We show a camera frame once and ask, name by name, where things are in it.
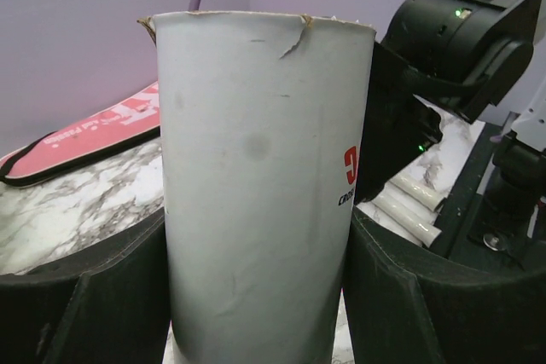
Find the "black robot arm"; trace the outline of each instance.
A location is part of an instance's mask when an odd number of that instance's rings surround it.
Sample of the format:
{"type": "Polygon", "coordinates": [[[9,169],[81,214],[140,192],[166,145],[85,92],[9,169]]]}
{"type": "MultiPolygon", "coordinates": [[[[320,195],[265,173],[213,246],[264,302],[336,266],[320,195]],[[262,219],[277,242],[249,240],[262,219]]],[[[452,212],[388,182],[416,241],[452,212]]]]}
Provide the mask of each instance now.
{"type": "Polygon", "coordinates": [[[355,203],[441,141],[431,105],[472,123],[527,69],[542,0],[407,0],[375,44],[355,203]]]}

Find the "white cylinder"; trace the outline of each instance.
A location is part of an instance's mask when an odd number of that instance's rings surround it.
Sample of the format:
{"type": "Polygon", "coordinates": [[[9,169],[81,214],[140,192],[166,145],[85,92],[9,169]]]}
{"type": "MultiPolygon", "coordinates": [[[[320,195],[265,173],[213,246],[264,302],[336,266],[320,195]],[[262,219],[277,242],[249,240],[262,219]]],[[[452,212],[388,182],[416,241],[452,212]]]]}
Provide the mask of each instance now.
{"type": "Polygon", "coordinates": [[[375,31],[251,12],[153,23],[178,362],[329,364],[375,31]]]}
{"type": "Polygon", "coordinates": [[[372,203],[398,222],[410,234],[420,240],[426,247],[438,238],[442,231],[423,221],[413,211],[395,200],[391,195],[381,192],[372,203]]]}
{"type": "Polygon", "coordinates": [[[405,172],[398,173],[391,179],[391,182],[432,212],[438,212],[445,202],[445,196],[420,183],[405,172]]]}

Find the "white rolled paper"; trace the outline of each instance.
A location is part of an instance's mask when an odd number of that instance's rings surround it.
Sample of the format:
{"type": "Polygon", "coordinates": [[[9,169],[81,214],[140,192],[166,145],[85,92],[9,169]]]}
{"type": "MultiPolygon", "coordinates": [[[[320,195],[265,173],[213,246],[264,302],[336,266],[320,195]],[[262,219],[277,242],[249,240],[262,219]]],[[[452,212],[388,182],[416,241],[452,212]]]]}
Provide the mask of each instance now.
{"type": "Polygon", "coordinates": [[[410,234],[420,240],[426,247],[438,238],[442,231],[423,221],[413,211],[406,208],[389,194],[381,192],[372,201],[379,209],[398,222],[410,234]]]}
{"type": "Polygon", "coordinates": [[[422,242],[418,240],[413,234],[408,232],[406,229],[400,226],[400,223],[393,220],[391,217],[386,215],[384,211],[379,209],[371,202],[361,202],[357,206],[362,212],[371,217],[374,221],[380,224],[386,230],[390,230],[394,234],[397,234],[403,239],[406,239],[408,242],[413,243],[414,245],[422,246],[422,242]]]}
{"type": "Polygon", "coordinates": [[[444,204],[445,196],[420,183],[404,172],[400,172],[394,176],[394,178],[391,179],[391,182],[432,212],[438,212],[444,204]]]}

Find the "marble countertop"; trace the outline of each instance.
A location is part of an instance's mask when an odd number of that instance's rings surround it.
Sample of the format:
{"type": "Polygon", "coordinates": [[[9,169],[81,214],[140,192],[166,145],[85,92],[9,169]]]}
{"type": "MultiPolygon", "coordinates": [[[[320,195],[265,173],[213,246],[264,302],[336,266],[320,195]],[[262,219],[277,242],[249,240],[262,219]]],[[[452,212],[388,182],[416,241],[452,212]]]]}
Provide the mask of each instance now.
{"type": "MultiPolygon", "coordinates": [[[[405,171],[447,194],[483,129],[442,114],[444,140],[405,171]]],[[[388,187],[428,222],[435,216],[409,195],[388,187]]],[[[32,188],[0,185],[0,274],[24,274],[41,264],[73,254],[142,220],[163,205],[160,140],[32,188]]],[[[359,205],[385,228],[410,235],[371,204],[359,205]]],[[[164,364],[174,363],[172,336],[164,364]]],[[[351,339],[340,300],[333,364],[352,363],[351,339]]]]}

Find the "pink surface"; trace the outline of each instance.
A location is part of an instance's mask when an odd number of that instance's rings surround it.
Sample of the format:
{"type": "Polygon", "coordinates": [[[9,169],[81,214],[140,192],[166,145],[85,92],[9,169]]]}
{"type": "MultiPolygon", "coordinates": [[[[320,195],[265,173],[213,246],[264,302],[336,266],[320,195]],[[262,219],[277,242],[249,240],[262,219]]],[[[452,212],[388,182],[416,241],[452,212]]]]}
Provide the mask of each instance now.
{"type": "MultiPolygon", "coordinates": [[[[7,175],[22,178],[100,151],[160,125],[158,84],[44,138],[7,175]]],[[[2,165],[17,151],[0,159],[2,165]]]]}

